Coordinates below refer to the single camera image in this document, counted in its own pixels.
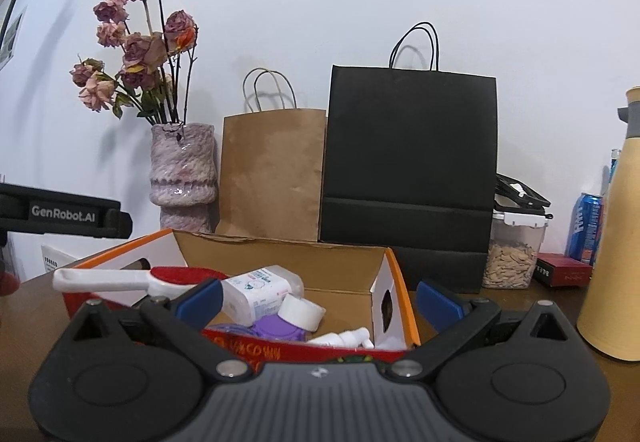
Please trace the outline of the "person's left hand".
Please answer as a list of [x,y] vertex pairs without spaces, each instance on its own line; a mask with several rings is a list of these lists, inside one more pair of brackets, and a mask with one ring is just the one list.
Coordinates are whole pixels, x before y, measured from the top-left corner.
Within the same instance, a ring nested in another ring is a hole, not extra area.
[[14,274],[8,272],[6,269],[0,269],[0,295],[5,297],[6,295],[12,295],[21,286],[21,280],[19,280]]

